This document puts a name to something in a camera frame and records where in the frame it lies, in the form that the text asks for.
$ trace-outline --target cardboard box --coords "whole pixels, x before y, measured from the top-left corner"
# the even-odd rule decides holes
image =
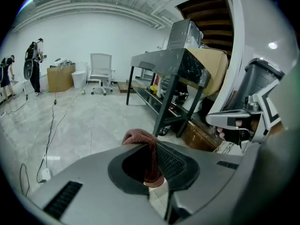
[[[228,59],[226,52],[214,48],[187,48],[209,71],[211,77],[203,93],[207,96],[218,92],[223,83]]]
[[[64,92],[73,87],[73,72],[75,65],[47,68],[49,91]]]

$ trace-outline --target ceiling light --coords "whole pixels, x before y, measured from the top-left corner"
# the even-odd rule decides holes
[[[278,46],[276,43],[271,42],[271,43],[269,43],[269,47],[270,47],[270,49],[276,49]]]

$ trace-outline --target red cloth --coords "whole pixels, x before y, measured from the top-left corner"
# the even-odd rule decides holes
[[[152,153],[151,171],[146,169],[144,182],[150,188],[156,188],[164,183],[164,177],[158,168],[156,158],[156,142],[157,138],[142,129],[131,129],[126,132],[122,145],[133,143],[147,143]]]

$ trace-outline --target brown cardboard box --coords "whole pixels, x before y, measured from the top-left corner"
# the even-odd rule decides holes
[[[72,73],[75,65],[47,68],[47,78],[50,92],[64,92],[73,87]]]
[[[203,93],[209,96],[218,92],[228,68],[226,53],[214,48],[188,48],[188,50],[205,66],[211,75]]]
[[[215,150],[223,142],[221,138],[211,132],[210,128],[196,119],[187,123],[181,139],[189,148],[209,152]]]

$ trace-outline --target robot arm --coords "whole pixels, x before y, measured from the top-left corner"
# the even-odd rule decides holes
[[[280,122],[278,112],[268,97],[268,94],[278,84],[279,80],[275,80],[257,93],[247,96],[243,109],[212,113],[206,116],[206,121],[216,127],[239,130],[237,143],[241,146],[243,152],[252,143],[262,143],[271,128]],[[250,129],[250,123],[254,117],[259,117],[255,132]],[[247,123],[243,122],[241,127],[237,127],[237,120],[246,120]]]

